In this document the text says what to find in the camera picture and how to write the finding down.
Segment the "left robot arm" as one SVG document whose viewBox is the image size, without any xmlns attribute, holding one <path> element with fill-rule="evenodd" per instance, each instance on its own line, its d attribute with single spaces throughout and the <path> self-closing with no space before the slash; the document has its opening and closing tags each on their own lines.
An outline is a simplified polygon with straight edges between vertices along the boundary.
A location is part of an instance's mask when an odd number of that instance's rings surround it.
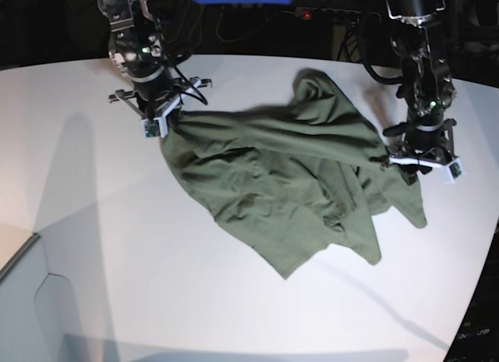
<svg viewBox="0 0 499 362">
<path fill-rule="evenodd" d="M 367 46 L 359 44 L 361 62 L 383 85 L 398 86 L 397 96 L 405 100 L 405 121 L 383 131 L 393 139 L 389 165 L 398 165 L 412 183 L 418 172 L 441 173 L 446 183 L 455 183 L 464 173 L 455 154 L 453 129 L 457 122 L 446 118 L 456 91 L 448 65 L 446 43 L 439 12 L 444 0 L 384 0 L 388 17 L 394 21 L 391 47 L 401 61 L 401 76 L 387 78 L 373 70 Z"/>
</svg>

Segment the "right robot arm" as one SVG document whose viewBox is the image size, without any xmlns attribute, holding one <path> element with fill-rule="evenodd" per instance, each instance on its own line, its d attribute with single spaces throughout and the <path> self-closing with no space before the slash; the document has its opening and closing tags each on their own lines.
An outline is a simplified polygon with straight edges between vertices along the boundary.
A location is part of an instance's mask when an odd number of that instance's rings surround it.
<svg viewBox="0 0 499 362">
<path fill-rule="evenodd" d="M 137 113 L 144 137 L 164 138 L 168 116 L 181 108 L 182 98 L 206 105 L 200 88 L 211 86 L 212 81 L 188 78 L 179 70 L 178 64 L 190 54 L 167 54 L 163 23 L 150 1 L 97 0 L 97 6 L 110 24 L 109 58 L 133 85 L 132 90 L 116 90 L 108 101 L 123 102 Z"/>
</svg>

